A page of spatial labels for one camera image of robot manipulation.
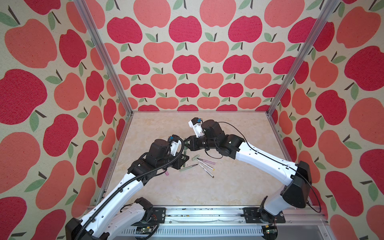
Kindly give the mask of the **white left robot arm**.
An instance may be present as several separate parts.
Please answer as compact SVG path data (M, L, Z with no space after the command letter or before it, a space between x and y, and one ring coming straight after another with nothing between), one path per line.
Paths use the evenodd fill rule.
M81 219L72 218L65 226L68 240L113 240L127 227L151 217L152 205L137 200L122 212L125 203L159 170L179 169L188 159L182 138L173 135L167 141L155 140L150 150L134 161L120 183Z

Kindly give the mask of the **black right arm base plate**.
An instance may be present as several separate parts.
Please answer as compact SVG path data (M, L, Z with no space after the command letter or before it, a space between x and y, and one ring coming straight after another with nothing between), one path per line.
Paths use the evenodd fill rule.
M278 213L276 216L268 213L264 209L259 210L257 207L243 208L243 214L247 224L284 224L286 219L283 212Z

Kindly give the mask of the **white yellow-tipped pen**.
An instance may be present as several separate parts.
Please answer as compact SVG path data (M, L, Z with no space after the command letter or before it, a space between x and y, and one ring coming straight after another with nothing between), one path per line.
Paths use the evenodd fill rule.
M204 162L202 162L202 161L198 161L200 164L202 164L203 166L205 166L205 167L207 167L208 169L210 169L210 170L215 170L213 167L211 167L211 166L209 166L208 164L206 164L206 163L204 163Z

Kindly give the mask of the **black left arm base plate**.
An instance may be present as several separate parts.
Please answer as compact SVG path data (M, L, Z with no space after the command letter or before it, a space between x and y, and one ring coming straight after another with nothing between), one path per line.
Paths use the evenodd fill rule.
M166 208L152 207L145 211L143 220L145 223L165 223Z

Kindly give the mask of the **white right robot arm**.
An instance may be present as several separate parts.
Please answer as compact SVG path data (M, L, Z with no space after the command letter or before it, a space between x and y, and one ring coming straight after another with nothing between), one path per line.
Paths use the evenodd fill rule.
M190 136L184 140L191 151L215 149L224 157L250 164L279 180L283 186L263 199L257 216L267 221L280 212L295 207L304 209L312 187L309 165L279 159L249 144L237 135L208 138Z

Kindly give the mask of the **dark green pen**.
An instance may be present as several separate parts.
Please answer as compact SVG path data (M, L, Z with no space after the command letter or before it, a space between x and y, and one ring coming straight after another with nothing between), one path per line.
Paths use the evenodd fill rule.
M183 159L185 159L187 157L187 151L183 151Z

